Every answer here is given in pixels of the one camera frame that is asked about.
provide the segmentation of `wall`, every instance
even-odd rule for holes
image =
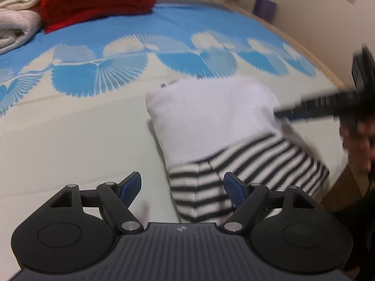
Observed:
[[[252,10],[255,0],[240,0]],[[274,25],[310,50],[347,85],[353,52],[367,44],[375,55],[375,0],[272,0]]]

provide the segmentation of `bedsheet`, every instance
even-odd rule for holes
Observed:
[[[66,184],[94,189],[139,171],[131,210],[145,224],[177,222],[145,92],[177,78],[235,74],[267,85],[282,104],[336,89],[260,23],[205,6],[157,5],[149,15],[40,32],[0,56],[0,280],[18,269],[15,227]],[[333,185],[346,164],[338,122],[294,127]]]

